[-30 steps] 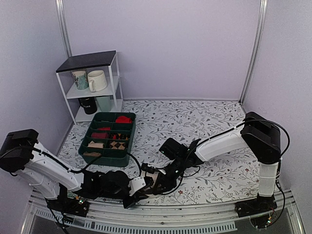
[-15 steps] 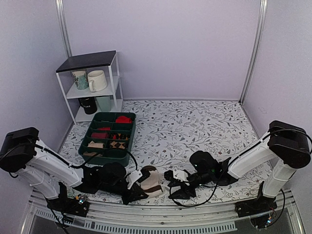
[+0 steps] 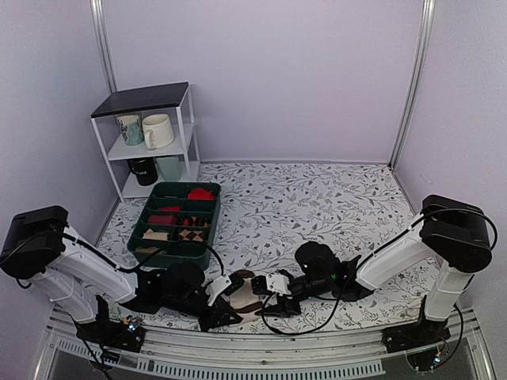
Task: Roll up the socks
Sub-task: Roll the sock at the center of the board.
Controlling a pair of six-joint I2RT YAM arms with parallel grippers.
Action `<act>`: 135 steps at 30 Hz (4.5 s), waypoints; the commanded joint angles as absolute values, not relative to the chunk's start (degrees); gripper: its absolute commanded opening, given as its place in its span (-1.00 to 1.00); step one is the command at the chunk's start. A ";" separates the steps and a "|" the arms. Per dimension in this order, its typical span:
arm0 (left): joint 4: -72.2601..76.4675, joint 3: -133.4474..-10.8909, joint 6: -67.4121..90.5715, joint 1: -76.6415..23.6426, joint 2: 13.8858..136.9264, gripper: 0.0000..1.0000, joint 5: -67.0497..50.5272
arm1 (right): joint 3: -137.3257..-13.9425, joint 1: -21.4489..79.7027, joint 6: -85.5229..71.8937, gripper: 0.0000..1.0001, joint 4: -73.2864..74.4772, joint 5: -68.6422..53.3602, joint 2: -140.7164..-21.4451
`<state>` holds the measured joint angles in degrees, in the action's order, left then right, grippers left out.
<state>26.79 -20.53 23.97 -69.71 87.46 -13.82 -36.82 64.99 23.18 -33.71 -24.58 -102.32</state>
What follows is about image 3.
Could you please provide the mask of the cream and brown sock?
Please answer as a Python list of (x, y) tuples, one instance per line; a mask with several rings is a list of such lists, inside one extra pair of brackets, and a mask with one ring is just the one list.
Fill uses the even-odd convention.
[(252, 271), (242, 269), (234, 272), (234, 275), (244, 280), (244, 284), (229, 296), (229, 304), (232, 309), (242, 318), (242, 323), (255, 321), (259, 318), (256, 312), (262, 308), (261, 297), (254, 294), (251, 280), (255, 277)]

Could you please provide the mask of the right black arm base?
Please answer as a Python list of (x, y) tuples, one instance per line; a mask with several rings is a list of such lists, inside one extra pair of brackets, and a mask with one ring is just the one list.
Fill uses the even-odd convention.
[(382, 330), (382, 343), (388, 353), (436, 344), (451, 337), (447, 320), (430, 321), (425, 316), (426, 299), (426, 296), (422, 299), (416, 322)]

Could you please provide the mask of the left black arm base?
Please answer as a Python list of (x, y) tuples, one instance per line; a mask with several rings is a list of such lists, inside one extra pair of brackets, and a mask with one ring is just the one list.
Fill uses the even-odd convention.
[(96, 296), (97, 314), (90, 323), (76, 325), (77, 337), (98, 344), (101, 348), (117, 348), (140, 353), (146, 330), (137, 317), (127, 316), (120, 321), (109, 319), (108, 303)]

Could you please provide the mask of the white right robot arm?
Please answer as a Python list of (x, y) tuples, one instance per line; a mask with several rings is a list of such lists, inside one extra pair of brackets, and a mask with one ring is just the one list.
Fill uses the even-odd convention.
[(309, 241), (295, 251), (302, 270), (294, 277), (285, 270), (259, 275), (253, 292), (276, 302), (265, 302), (260, 317), (292, 317), (300, 303), (331, 293), (335, 302), (355, 302), (372, 295), (388, 280), (429, 257), (441, 260), (436, 281), (421, 304), (421, 319), (410, 327), (410, 339), (426, 345), (440, 332), (471, 278), (492, 261), (497, 228), (476, 206), (443, 196), (423, 199), (422, 209), (407, 228), (366, 258), (340, 260), (328, 245)]

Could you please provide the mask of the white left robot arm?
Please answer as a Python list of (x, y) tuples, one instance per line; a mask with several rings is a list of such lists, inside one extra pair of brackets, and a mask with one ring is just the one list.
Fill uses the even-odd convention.
[(41, 287), (100, 343), (112, 343), (118, 328), (99, 313), (104, 300), (89, 294), (85, 285), (134, 312), (155, 314), (167, 308), (194, 316), (203, 332), (242, 321), (219, 291), (204, 285), (197, 265), (184, 261), (150, 271), (141, 264), (124, 268), (82, 238), (67, 217), (61, 206), (15, 215), (2, 247), (1, 269)]

